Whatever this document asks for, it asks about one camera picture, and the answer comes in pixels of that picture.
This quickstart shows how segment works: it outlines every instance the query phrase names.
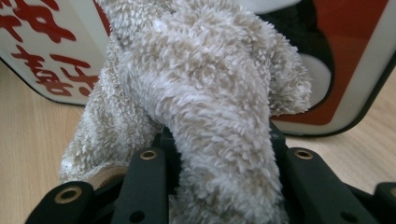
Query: wooden surface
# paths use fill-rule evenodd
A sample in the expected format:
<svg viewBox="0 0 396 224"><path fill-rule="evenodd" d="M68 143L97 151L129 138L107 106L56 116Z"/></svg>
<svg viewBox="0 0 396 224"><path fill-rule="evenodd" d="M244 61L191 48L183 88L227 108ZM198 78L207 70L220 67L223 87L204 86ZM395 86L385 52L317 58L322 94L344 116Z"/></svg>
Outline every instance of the wooden surface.
<svg viewBox="0 0 396 224"><path fill-rule="evenodd" d="M396 181L396 72L364 120L332 137L289 137L315 150L348 184L372 192ZM83 107L52 103L0 63L0 223L23 223L57 185L60 160Z"/></svg>

